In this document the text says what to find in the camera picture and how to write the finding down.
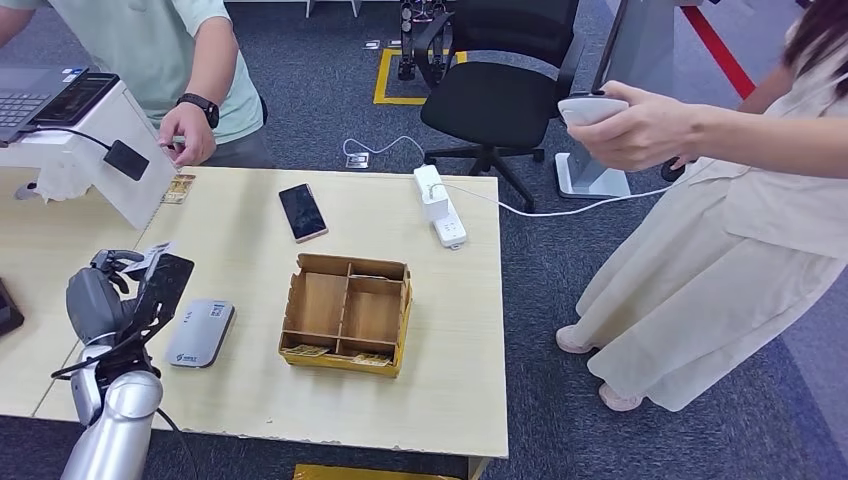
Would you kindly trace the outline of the person's left hand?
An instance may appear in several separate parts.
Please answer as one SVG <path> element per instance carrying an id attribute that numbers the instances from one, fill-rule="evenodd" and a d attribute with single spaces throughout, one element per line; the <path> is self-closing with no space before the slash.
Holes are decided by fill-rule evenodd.
<path id="1" fill-rule="evenodd" d="M 197 166 L 216 150 L 215 138 L 202 109 L 180 103 L 162 119 L 159 144 L 178 167 Z"/>
<path id="2" fill-rule="evenodd" d="M 636 172 L 668 160 L 679 169 L 698 158 L 697 105 L 618 81 L 605 83 L 602 90 L 627 102 L 628 108 L 595 124 L 568 127 L 571 137 L 600 163 Z"/>

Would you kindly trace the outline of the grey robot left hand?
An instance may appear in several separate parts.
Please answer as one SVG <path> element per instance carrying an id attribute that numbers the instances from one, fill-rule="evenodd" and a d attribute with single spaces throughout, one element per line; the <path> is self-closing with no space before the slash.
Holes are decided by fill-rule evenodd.
<path id="1" fill-rule="evenodd" d="M 100 250 L 87 267 L 68 281 L 66 307 L 72 327 L 80 341 L 88 345 L 114 347 L 119 334 L 131 321 L 138 300 L 122 300 L 118 292 L 129 293 L 120 273 L 144 256 L 131 250 Z"/>

